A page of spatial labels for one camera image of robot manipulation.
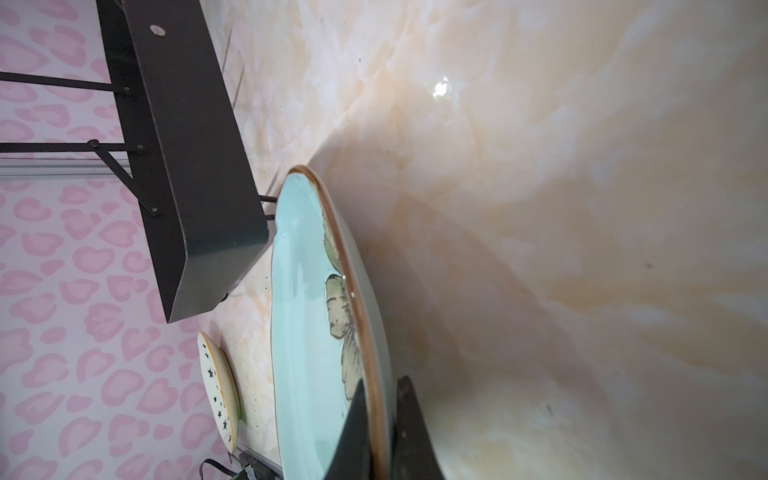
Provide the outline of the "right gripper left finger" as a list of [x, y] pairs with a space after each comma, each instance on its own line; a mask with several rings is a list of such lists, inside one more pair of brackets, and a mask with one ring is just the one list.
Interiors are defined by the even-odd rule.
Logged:
[[325, 480], [368, 480], [372, 474], [364, 383], [356, 386], [348, 416]]

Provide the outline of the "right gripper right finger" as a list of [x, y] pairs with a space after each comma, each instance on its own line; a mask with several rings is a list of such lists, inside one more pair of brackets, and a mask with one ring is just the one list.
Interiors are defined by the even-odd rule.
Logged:
[[397, 381], [395, 440], [391, 478], [444, 480], [409, 376]]

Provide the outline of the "mint green flower plate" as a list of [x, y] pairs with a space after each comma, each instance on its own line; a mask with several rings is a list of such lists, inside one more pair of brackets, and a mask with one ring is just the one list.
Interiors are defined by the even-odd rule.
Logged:
[[367, 408], [372, 475], [392, 471], [396, 383], [376, 297], [354, 237], [305, 165], [278, 197], [271, 349], [276, 428], [287, 479], [321, 479], [357, 387]]

